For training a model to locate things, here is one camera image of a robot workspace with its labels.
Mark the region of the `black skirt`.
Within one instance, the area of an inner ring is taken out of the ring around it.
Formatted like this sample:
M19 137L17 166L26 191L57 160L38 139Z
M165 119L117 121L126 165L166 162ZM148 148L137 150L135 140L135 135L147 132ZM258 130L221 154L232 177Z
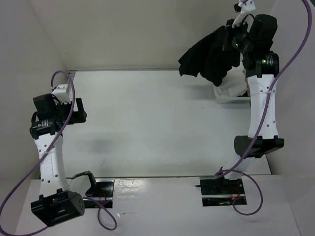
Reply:
M226 33L221 26L189 48L178 60L180 75L201 75L219 87L227 72L240 65L240 52L224 47Z

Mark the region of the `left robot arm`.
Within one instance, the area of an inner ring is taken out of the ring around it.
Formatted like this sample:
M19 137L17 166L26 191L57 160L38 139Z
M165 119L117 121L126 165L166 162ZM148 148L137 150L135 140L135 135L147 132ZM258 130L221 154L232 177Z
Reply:
M76 98L78 108L73 112L72 102L47 93L33 99L36 107L31 118L30 134L35 141L40 159L39 199L31 203L32 213L47 227L52 227L84 215L82 196L70 190L63 166L62 127L84 123L87 113L82 99Z

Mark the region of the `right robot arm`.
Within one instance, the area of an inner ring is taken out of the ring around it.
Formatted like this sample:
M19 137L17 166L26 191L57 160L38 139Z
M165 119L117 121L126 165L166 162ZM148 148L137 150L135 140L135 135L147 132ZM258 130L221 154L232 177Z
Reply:
M284 147L276 124L275 98L277 76L280 74L279 56L271 50L278 29L277 19L259 14L249 27L249 13L239 15L226 24L224 49L236 49L243 56L246 81L250 91L251 120L248 134L236 136L234 150L240 157L229 169L215 173L216 189L227 193L232 180L239 179L255 158Z

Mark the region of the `white skirt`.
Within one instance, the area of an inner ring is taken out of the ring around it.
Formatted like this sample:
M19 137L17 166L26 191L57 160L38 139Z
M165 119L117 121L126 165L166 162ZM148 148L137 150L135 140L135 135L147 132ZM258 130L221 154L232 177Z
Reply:
M218 98L241 97L248 91L245 70L242 66L233 67L222 79L221 85L213 86L215 96Z

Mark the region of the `white plastic basket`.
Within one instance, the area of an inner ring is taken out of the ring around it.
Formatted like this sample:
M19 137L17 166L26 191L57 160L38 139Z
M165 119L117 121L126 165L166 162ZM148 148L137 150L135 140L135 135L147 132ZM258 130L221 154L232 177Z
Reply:
M213 85L218 103L248 103L248 84L243 66L233 67L223 78L220 86Z

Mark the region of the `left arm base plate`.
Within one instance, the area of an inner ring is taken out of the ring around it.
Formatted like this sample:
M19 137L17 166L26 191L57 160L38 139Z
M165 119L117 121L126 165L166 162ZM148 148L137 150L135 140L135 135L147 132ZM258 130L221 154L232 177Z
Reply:
M94 187L89 187L84 193L84 197L90 197L105 208L113 207L114 179L96 179Z

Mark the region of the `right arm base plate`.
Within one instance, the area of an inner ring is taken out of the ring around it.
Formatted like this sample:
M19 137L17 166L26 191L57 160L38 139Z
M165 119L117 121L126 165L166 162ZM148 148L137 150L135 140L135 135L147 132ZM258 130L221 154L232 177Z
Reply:
M225 178L201 177L195 187L201 191L203 207L247 205L245 190L241 179L228 180Z

